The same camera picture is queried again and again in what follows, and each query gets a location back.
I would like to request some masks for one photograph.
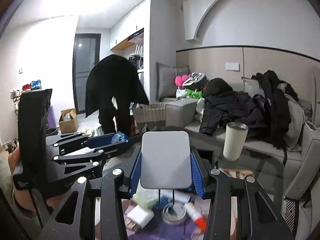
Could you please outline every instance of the plastic bag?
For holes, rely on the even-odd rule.
[[[128,141],[129,141],[128,136],[126,136],[122,132],[118,132],[112,137],[111,144],[118,143],[118,142],[128,142]]]
[[[185,89],[178,88],[176,91],[176,98],[181,99],[186,97],[187,97],[187,91]]]
[[[202,91],[195,92],[191,89],[186,89],[187,98],[201,98],[202,97]]]

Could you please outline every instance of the dark door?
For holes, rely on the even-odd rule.
[[[73,48],[73,96],[77,114],[85,112],[85,89],[90,71],[99,62],[101,34],[76,34]]]

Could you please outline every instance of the light switch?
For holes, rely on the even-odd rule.
[[[226,70],[240,71],[240,63],[226,62]]]

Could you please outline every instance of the human hand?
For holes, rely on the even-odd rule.
[[[13,153],[8,156],[8,163],[10,167],[11,174],[13,174],[14,168],[17,166],[20,161],[20,149],[17,147]],[[15,185],[13,185],[14,198],[16,202],[24,209],[36,211],[31,200],[30,194],[28,190],[17,190]],[[63,199],[64,194],[59,195],[57,197],[52,197],[47,199],[47,205],[55,209],[60,201]]]
[[[13,151],[13,153],[10,153],[8,156],[8,163],[9,163],[11,175],[13,174],[14,168],[17,166],[19,161],[20,161],[20,149],[19,147],[17,147]],[[16,202],[22,208],[35,211],[35,207],[33,206],[28,190],[17,190],[15,185],[13,184],[13,194]]]

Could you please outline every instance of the white ceiling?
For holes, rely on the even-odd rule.
[[[8,28],[41,19],[79,15],[78,27],[111,28],[143,0],[24,0]]]

